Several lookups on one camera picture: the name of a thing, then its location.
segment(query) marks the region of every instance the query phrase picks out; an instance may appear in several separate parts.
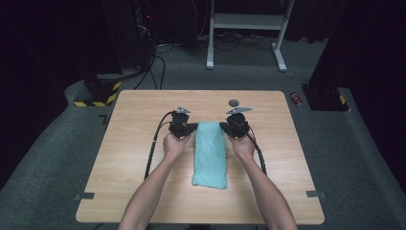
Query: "hazard stripe tape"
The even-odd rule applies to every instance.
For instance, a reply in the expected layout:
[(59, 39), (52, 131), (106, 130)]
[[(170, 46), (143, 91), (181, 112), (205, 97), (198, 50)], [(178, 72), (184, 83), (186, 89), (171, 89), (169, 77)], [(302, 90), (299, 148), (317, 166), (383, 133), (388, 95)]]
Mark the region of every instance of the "hazard stripe tape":
[(122, 82), (119, 81), (113, 85), (113, 89), (111, 92), (111, 96), (108, 97), (107, 102), (84, 102), (84, 101), (74, 101), (74, 104), (78, 107), (86, 107), (86, 106), (96, 106), (96, 107), (103, 107), (103, 106), (109, 106), (113, 103), (113, 101), (117, 97), (117, 93), (119, 91), (120, 86), (122, 85)]
[(342, 104), (346, 103), (346, 99), (343, 97), (343, 95), (340, 95), (340, 101)]
[(104, 107), (104, 106), (108, 106), (108, 104), (102, 103), (102, 102), (80, 102), (80, 101), (76, 101), (76, 102), (74, 102), (74, 104), (77, 107), (88, 107), (88, 106)]

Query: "wooden table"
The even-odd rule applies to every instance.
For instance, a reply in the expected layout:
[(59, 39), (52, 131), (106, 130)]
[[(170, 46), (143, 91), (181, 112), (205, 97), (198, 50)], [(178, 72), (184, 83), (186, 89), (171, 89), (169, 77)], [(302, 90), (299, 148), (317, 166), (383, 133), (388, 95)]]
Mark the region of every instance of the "wooden table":
[[(151, 141), (162, 117), (178, 106), (187, 108), (189, 122), (224, 122), (228, 101), (253, 107), (244, 115), (255, 131), (268, 176), (280, 188), (299, 224), (319, 224), (324, 214), (314, 191), (286, 98), (279, 91), (125, 90), (115, 105), (85, 193), (77, 212), (80, 222), (120, 222), (125, 206), (144, 180)], [(151, 171), (163, 158), (164, 126), (155, 148)], [(264, 223), (248, 176), (226, 139), (227, 190), (192, 185), (194, 137), (186, 145), (165, 185), (151, 222)]]

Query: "folded towel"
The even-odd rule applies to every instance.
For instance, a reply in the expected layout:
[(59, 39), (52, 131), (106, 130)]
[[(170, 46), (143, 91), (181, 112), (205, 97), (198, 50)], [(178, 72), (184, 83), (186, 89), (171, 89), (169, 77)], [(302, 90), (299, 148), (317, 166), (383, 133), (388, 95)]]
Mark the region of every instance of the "folded towel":
[(227, 155), (224, 131), (218, 122), (199, 123), (195, 132), (192, 185), (225, 190)]

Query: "gray carpet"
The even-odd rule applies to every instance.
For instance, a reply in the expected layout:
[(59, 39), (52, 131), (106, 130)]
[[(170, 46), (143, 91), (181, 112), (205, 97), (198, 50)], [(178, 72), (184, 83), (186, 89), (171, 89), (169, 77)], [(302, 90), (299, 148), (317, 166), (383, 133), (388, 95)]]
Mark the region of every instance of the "gray carpet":
[[(226, 49), (232, 44), (217, 41)], [(282, 54), (288, 71), (279, 72), (269, 43), (239, 45), (232, 51), (214, 50), (214, 70), (206, 69), (206, 49), (175, 46), (159, 54), (167, 66), (163, 89), (280, 90), (286, 98), (296, 91), (304, 102), (288, 101), (326, 221), (300, 225), (300, 229), (406, 229), (406, 199), (371, 138), (351, 93), (349, 112), (311, 111), (301, 89), (308, 83), (325, 42), (285, 41)], [(170, 46), (160, 47), (158, 53)], [(163, 64), (156, 59), (152, 71), (159, 81)], [(124, 80), (120, 90), (141, 79)], [(66, 89), (70, 105), (38, 137), (0, 193), (0, 229), (83, 229), (75, 215), (106, 126), (101, 115), (114, 108), (75, 107), (82, 82)], [(153, 89), (148, 75), (139, 89)], [(117, 229), (106, 223), (99, 229)]]

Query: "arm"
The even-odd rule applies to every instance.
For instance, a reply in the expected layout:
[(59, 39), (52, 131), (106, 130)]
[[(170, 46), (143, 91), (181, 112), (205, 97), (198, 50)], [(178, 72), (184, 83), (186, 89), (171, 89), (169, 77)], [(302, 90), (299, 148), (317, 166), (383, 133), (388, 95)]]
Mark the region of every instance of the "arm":
[(119, 230), (145, 230), (147, 228), (149, 220), (158, 206), (169, 172), (183, 153), (185, 145), (190, 138), (191, 136), (187, 136), (177, 140), (172, 133), (167, 134), (164, 139), (164, 159), (129, 200), (120, 222)]
[(260, 213), (269, 230), (298, 229), (286, 199), (254, 160), (254, 144), (247, 136), (229, 136), (233, 150), (250, 178)]

